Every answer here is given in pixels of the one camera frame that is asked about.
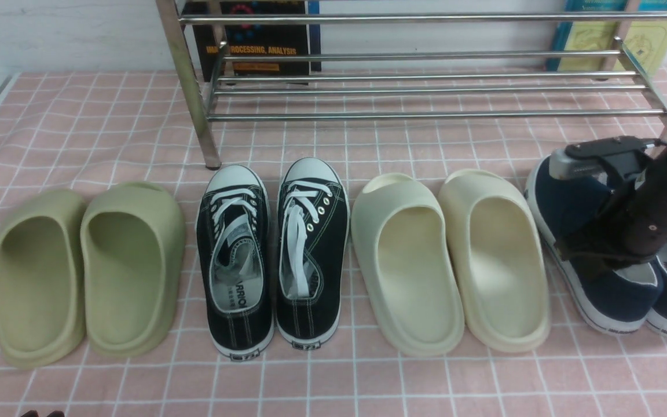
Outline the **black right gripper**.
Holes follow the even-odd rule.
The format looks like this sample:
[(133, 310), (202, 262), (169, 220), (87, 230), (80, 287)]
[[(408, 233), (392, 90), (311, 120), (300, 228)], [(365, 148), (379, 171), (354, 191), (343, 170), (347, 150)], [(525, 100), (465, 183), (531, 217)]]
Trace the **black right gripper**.
[(596, 221), (630, 264), (651, 261), (667, 242), (667, 155), (651, 158), (645, 149), (642, 140), (617, 137), (569, 146), (550, 158), (556, 179), (593, 177), (609, 187)]

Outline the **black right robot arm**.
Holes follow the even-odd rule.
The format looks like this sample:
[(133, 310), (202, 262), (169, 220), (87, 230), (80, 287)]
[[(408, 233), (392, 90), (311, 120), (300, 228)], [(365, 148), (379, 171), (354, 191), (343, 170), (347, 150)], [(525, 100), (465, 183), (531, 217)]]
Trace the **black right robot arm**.
[(633, 136), (568, 145), (554, 151), (549, 172), (574, 180), (604, 172), (614, 190), (590, 220), (554, 243), (559, 258), (590, 279), (645, 264), (667, 245), (667, 144)]

